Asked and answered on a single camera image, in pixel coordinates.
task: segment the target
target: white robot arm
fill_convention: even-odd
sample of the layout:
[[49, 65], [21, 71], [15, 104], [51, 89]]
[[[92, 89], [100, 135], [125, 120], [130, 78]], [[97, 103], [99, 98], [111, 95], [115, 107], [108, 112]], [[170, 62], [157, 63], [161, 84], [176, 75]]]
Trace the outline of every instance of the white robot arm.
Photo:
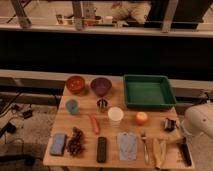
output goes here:
[[204, 132], [213, 138], [213, 105], [202, 104], [188, 108], [181, 128], [186, 135], [196, 136]]

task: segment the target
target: carrot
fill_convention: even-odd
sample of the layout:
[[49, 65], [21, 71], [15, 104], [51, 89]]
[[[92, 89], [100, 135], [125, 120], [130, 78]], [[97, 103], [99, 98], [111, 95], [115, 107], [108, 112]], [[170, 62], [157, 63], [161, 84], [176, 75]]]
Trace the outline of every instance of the carrot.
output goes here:
[[99, 128], [97, 119], [93, 116], [93, 114], [88, 114], [88, 116], [90, 118], [94, 133], [99, 134], [100, 128]]

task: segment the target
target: purple bowl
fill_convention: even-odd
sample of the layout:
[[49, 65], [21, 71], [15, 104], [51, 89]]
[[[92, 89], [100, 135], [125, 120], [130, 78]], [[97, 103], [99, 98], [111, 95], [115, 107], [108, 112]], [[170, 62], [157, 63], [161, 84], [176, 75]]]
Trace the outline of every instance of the purple bowl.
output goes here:
[[111, 89], [112, 83], [107, 78], [99, 77], [92, 80], [90, 87], [98, 97], [103, 97]]

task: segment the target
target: blue cup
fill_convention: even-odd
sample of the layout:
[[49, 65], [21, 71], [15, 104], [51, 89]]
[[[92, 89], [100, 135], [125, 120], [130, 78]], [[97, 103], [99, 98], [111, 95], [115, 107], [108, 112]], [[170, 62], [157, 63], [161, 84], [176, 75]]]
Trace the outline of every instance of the blue cup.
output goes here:
[[70, 114], [75, 115], [78, 113], [78, 102], [74, 99], [68, 100], [66, 102], [66, 108]]

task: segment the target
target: person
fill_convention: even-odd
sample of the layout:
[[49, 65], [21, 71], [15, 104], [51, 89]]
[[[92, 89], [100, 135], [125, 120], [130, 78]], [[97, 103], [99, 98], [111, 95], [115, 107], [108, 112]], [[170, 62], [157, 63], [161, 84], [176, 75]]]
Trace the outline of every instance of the person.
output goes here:
[[110, 15], [116, 21], [131, 17], [139, 24], [144, 24], [150, 9], [150, 1], [116, 1], [111, 6]]

